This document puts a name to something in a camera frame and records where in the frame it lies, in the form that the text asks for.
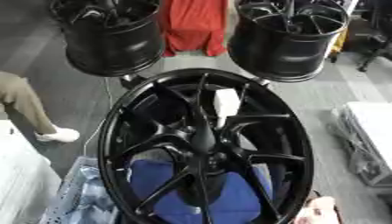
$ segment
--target gray carpet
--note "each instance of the gray carpet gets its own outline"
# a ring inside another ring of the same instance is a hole
[[[230,18],[230,21],[235,20],[233,15]],[[37,149],[52,160],[60,175],[65,175],[74,160],[82,155],[83,143],[109,109],[103,79],[71,68],[65,60],[64,45],[57,27],[46,18],[43,3],[0,2],[0,69],[28,77],[53,122],[81,133],[76,143],[37,143],[23,117],[11,115]],[[323,72],[314,80],[272,83],[271,88],[303,122],[315,154],[314,188],[337,199],[344,222],[392,223],[387,206],[377,198],[375,191],[365,187],[347,169],[347,156],[329,130],[329,113],[335,107],[350,101],[392,100],[392,63],[379,58],[367,73],[359,73],[355,61],[358,61],[357,55],[345,53],[336,65],[326,62]],[[198,53],[162,59],[142,75],[153,76],[187,67],[219,68],[249,76],[226,54],[208,58]],[[109,84],[115,99],[124,93],[118,79],[109,80]],[[89,145],[87,154],[93,156],[95,151],[96,139]]]

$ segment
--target plastic wrap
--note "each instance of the plastic wrap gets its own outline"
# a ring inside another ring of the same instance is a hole
[[[347,105],[333,109],[332,120],[333,125],[330,130],[334,135],[345,140],[346,149],[350,154],[350,171],[354,173],[370,171],[383,163],[382,159],[378,158],[371,149],[372,144],[360,134],[361,128],[358,127]]]
[[[343,139],[350,171],[370,186],[392,186],[392,104],[349,102],[332,111],[330,131]]]

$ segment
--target leg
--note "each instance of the leg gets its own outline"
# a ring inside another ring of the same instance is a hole
[[[56,129],[47,117],[40,99],[26,79],[0,73],[0,97],[24,115],[39,134],[54,134]]]
[[[385,51],[385,49],[388,47],[390,41],[391,41],[390,39],[386,40],[385,43],[383,43],[380,46],[380,48],[377,48],[376,50],[374,50],[372,52],[372,54],[363,63],[360,64],[360,66],[358,67],[358,70],[360,72],[366,72],[368,70],[368,66],[370,65],[370,63]]]

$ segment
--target chair leg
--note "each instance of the chair leg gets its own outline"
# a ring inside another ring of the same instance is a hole
[[[372,54],[367,59],[365,59],[365,61],[363,61],[360,64],[360,66],[358,67],[358,70],[360,72],[365,73],[368,70],[368,66],[370,65],[370,63],[372,63],[372,61],[374,61],[375,58],[380,56],[385,51],[385,49],[389,46],[390,42],[391,42],[391,39],[388,39],[387,41],[385,41],[385,43],[383,43],[380,46],[380,48],[377,48],[376,50],[374,50],[372,52]]]

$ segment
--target blue cloth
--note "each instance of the blue cloth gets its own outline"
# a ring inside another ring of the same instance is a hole
[[[256,169],[255,172],[272,198],[271,188],[265,177]],[[137,160],[132,166],[130,184],[140,199],[145,199],[167,179],[172,177],[172,165],[169,163]],[[260,213],[260,203],[247,182],[238,174],[230,172],[220,197],[210,205],[213,223],[244,224]],[[188,206],[176,191],[166,194],[154,207],[155,214],[173,224],[201,224],[202,214],[195,213],[195,207]]]

